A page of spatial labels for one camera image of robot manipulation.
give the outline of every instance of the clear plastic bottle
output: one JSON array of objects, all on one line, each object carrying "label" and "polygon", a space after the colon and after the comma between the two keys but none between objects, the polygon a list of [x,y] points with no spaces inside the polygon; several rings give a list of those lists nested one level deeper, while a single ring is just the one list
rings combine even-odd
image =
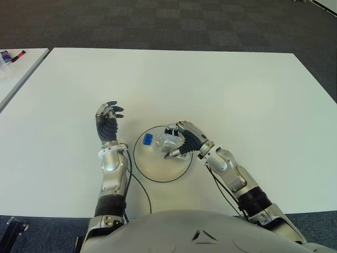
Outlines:
[{"label": "clear plastic bottle", "polygon": [[9,74],[10,72],[7,63],[5,63],[0,55],[0,83],[7,81],[9,79]]},{"label": "clear plastic bottle", "polygon": [[154,151],[164,154],[179,148],[183,143],[184,140],[182,138],[168,133],[162,133],[155,136],[146,133],[143,139],[144,145],[152,146]]}]

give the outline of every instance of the floor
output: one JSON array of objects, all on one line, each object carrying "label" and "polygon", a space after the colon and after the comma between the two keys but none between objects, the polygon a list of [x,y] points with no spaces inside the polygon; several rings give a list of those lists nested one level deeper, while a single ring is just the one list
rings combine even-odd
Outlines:
[{"label": "floor", "polygon": [[337,18],[311,2],[3,0],[0,9],[0,48],[294,53],[337,101]]}]

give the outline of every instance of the white tabletop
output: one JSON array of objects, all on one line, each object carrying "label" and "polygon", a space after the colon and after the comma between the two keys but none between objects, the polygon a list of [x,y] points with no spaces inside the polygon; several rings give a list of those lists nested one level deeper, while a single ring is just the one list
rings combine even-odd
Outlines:
[{"label": "white tabletop", "polygon": [[4,50],[7,50],[11,57],[17,56],[22,50],[25,50],[26,54],[8,65],[8,79],[0,82],[0,112],[48,53],[47,48],[0,49],[0,52]]},{"label": "white tabletop", "polygon": [[[91,217],[101,186],[94,114],[125,108],[118,138],[189,120],[230,150],[286,213],[337,209],[337,105],[293,54],[55,48],[0,114],[2,215]],[[196,157],[145,179],[153,211],[233,215]],[[148,212],[133,180],[129,217]]]}]

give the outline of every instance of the wire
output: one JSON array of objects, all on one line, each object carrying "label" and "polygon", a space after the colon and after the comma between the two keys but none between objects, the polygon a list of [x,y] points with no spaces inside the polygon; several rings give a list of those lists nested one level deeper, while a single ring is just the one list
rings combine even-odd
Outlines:
[{"label": "wire", "polygon": [[213,171],[211,170],[211,168],[209,166],[206,166],[207,169],[209,170],[210,174],[212,175],[214,181],[215,181],[215,184],[217,186],[217,188],[219,189],[221,195],[225,198],[225,200],[228,202],[228,204],[230,204],[230,206],[235,210],[235,212],[243,219],[243,220],[247,220],[248,221],[248,217],[246,215],[246,213],[243,211],[242,214],[243,216],[238,212],[238,210],[230,203],[230,201],[228,200],[228,198],[225,196],[225,194],[223,194],[222,190],[220,189],[220,186],[222,186],[222,188],[232,197],[232,199],[235,201],[235,203],[237,205],[239,205],[239,202],[234,198],[234,196],[230,193],[230,191],[227,189],[227,187],[225,187],[223,185],[223,183],[220,182],[220,180],[214,175]]},{"label": "wire", "polygon": [[129,159],[129,161],[130,161],[130,170],[127,169],[127,170],[129,171],[129,173],[130,173],[130,176],[129,176],[129,178],[128,178],[127,185],[126,185],[126,188],[125,188],[124,199],[126,199],[126,194],[127,194],[128,188],[129,188],[130,183],[131,183],[131,175],[132,175],[132,162],[131,162],[130,153],[129,153],[128,149],[126,150],[126,152],[127,152],[128,159]]},{"label": "wire", "polygon": [[[143,186],[143,184],[139,181],[139,179],[132,173],[132,160],[131,160],[131,156],[130,156],[130,153],[128,151],[128,149],[126,150],[126,153],[127,153],[127,156],[128,156],[128,159],[129,159],[129,162],[130,162],[130,169],[128,168],[128,172],[130,173],[129,175],[129,180],[128,180],[128,183],[127,183],[127,186],[126,186],[126,190],[125,190],[125,198],[126,198],[126,194],[127,194],[127,191],[128,191],[128,187],[130,185],[130,182],[131,182],[131,177],[133,177],[139,184],[140,186],[143,188],[145,194],[146,194],[146,197],[148,199],[148,205],[150,206],[150,213],[152,213],[152,205],[151,205],[151,200],[150,200],[150,196],[148,195],[145,187]],[[128,222],[128,217],[126,215],[126,212],[124,210],[124,218],[125,218],[125,221]]]},{"label": "wire", "polygon": [[125,219],[126,223],[128,223],[128,217],[127,217],[127,215],[126,215],[125,210],[124,210],[124,219]]}]

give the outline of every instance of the robot forearm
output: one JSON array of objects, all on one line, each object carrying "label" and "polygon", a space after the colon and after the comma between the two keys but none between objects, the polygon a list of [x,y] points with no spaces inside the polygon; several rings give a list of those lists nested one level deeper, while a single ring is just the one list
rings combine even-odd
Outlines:
[{"label": "robot forearm", "polygon": [[103,104],[96,113],[98,136],[102,149],[98,156],[102,159],[103,180],[94,217],[90,220],[81,252],[85,251],[123,225],[123,214],[126,208],[127,158],[123,151],[125,144],[117,141],[117,121],[123,111],[114,106],[116,102]]},{"label": "robot forearm", "polygon": [[306,243],[305,237],[281,209],[269,200],[247,170],[235,161],[231,152],[215,146],[213,142],[207,143],[200,151],[199,157],[222,178],[251,223],[300,244]]}]

